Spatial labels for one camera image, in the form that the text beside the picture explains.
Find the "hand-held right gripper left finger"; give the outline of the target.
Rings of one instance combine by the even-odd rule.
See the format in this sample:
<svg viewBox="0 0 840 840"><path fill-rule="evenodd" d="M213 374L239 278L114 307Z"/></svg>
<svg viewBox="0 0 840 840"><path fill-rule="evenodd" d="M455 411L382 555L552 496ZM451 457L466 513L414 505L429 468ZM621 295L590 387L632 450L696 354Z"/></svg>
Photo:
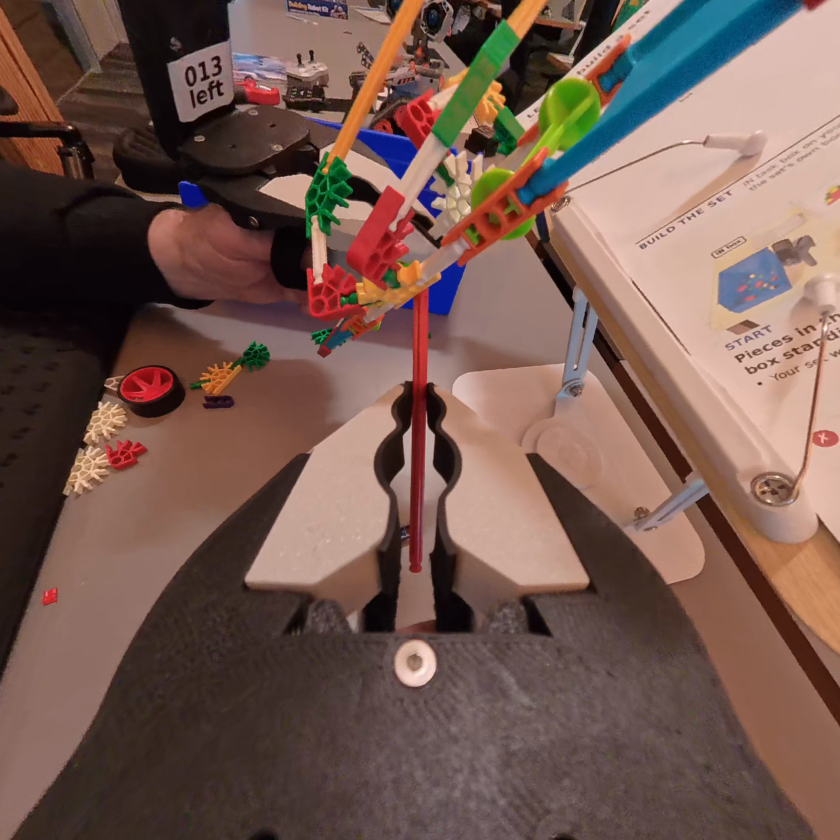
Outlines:
<svg viewBox="0 0 840 840"><path fill-rule="evenodd" d="M392 483L405 465L413 390L393 387L318 444L245 576L249 589L339 603L365 621L393 621L402 567Z"/></svg>

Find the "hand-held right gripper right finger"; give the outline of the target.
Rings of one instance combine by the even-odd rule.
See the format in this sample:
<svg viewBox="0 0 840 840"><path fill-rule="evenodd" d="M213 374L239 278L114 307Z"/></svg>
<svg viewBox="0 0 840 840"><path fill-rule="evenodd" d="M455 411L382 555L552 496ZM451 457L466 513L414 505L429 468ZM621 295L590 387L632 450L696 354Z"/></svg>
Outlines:
<svg viewBox="0 0 840 840"><path fill-rule="evenodd" d="M523 449L437 385L427 423L444 482L429 555L436 615L585 589L590 577Z"/></svg>

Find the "blue plastic bin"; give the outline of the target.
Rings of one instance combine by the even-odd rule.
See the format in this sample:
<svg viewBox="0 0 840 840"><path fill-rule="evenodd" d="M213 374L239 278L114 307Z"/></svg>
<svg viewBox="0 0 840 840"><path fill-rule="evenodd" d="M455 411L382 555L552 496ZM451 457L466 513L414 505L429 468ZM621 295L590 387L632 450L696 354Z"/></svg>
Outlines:
<svg viewBox="0 0 840 840"><path fill-rule="evenodd" d="M397 179L404 175L416 153L413 143L401 135L362 129L357 141L361 148L359 154L372 153L374 158L379 160L382 166L386 166ZM436 219L440 211L433 208L433 201L439 195L432 186L433 181L429 181L420 192L417 201L423 206L428 217ZM449 315L464 271L464 267L454 264L443 272L440 281L429 291L430 313Z"/></svg>

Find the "person's left forearm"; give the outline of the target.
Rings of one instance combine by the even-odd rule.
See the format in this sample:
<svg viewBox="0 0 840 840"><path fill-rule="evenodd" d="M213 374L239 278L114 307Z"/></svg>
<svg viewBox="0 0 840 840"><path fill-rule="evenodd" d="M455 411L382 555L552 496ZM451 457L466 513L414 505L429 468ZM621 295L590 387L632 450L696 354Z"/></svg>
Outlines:
<svg viewBox="0 0 840 840"><path fill-rule="evenodd" d="M115 185L1 163L1 301L46 311L158 303L199 309L177 296L154 263L152 222L172 203L147 202Z"/></svg>

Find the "person's left hand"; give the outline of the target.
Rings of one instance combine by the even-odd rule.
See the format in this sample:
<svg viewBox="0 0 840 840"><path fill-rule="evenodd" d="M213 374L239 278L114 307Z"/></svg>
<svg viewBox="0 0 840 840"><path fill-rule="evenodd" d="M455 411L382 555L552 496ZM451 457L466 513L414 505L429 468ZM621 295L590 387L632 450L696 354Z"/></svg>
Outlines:
<svg viewBox="0 0 840 840"><path fill-rule="evenodd" d="M220 206L166 209L150 224L150 255L180 298L255 305L293 302L306 309L307 293L283 287L270 265L273 232L237 226Z"/></svg>

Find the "small white toy robot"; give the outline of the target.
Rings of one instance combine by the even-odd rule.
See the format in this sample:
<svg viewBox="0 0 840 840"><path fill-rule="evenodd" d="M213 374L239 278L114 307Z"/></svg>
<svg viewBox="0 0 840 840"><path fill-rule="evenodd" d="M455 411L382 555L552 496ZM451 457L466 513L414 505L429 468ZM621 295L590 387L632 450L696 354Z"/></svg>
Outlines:
<svg viewBox="0 0 840 840"><path fill-rule="evenodd" d="M326 108L329 67L316 59L314 50L304 60L297 53L297 65L287 69L286 91L282 94L287 109L320 112Z"/></svg>

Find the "yellow toy connector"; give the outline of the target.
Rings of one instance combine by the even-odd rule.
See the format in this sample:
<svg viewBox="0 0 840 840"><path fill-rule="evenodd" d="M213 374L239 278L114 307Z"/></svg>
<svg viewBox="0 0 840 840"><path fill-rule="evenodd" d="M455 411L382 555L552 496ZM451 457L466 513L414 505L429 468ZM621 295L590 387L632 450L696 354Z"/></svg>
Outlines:
<svg viewBox="0 0 840 840"><path fill-rule="evenodd" d="M189 384L191 391L203 390L208 396L220 396L242 371L242 363L224 362L208 367L198 381Z"/></svg>

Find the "grey toy robot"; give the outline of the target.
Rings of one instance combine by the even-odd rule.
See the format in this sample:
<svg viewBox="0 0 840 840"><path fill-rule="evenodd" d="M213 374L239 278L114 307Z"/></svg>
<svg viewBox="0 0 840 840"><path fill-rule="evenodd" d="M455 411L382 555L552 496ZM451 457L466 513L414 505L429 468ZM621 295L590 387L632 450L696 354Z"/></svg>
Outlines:
<svg viewBox="0 0 840 840"><path fill-rule="evenodd" d="M432 44L441 43L449 35L454 17L455 10L449 2L422 2L413 27L385 76L383 89L371 106L369 130L403 136L397 113L411 100L442 90L448 64Z"/></svg>

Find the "red wheel black tyre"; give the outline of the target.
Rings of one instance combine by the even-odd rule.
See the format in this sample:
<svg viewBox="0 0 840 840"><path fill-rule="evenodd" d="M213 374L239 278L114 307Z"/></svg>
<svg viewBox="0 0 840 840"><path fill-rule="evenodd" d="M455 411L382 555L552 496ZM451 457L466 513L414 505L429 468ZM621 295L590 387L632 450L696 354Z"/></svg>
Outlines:
<svg viewBox="0 0 840 840"><path fill-rule="evenodd" d="M117 395L137 417L159 418L183 404L186 390L172 369L163 365L146 365L123 377Z"/></svg>

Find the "wooden cabinet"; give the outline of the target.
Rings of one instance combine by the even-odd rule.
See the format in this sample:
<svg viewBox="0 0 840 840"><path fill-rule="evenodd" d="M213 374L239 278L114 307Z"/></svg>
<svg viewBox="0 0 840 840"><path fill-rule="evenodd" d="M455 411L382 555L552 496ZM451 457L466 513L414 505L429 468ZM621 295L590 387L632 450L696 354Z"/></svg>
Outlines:
<svg viewBox="0 0 840 840"><path fill-rule="evenodd" d="M1 11L1 84L19 106L18 119L64 123L32 60ZM57 140L1 139L1 157L9 163L63 175Z"/></svg>

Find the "white snowflake toy connector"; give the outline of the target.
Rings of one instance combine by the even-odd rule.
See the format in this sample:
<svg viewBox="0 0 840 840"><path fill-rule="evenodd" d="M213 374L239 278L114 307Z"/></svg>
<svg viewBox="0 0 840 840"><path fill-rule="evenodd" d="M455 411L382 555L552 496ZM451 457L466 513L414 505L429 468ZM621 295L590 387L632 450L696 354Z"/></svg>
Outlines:
<svg viewBox="0 0 840 840"><path fill-rule="evenodd" d="M102 440L110 440L127 422L128 414L122 405L102 401L91 413L82 440L87 446L96 446Z"/></svg>
<svg viewBox="0 0 840 840"><path fill-rule="evenodd" d="M95 482L101 483L108 477L109 470L109 457L103 449L94 446L79 448L62 494L65 497L72 494L80 496L84 491L92 490Z"/></svg>

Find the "white document stand with sheet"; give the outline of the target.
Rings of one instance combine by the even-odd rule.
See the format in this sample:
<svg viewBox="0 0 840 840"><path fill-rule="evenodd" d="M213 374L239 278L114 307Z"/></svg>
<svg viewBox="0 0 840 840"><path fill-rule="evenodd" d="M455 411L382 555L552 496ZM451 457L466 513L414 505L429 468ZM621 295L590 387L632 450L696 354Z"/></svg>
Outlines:
<svg viewBox="0 0 840 840"><path fill-rule="evenodd" d="M737 509L838 537L838 2L571 181L554 217Z"/></svg>

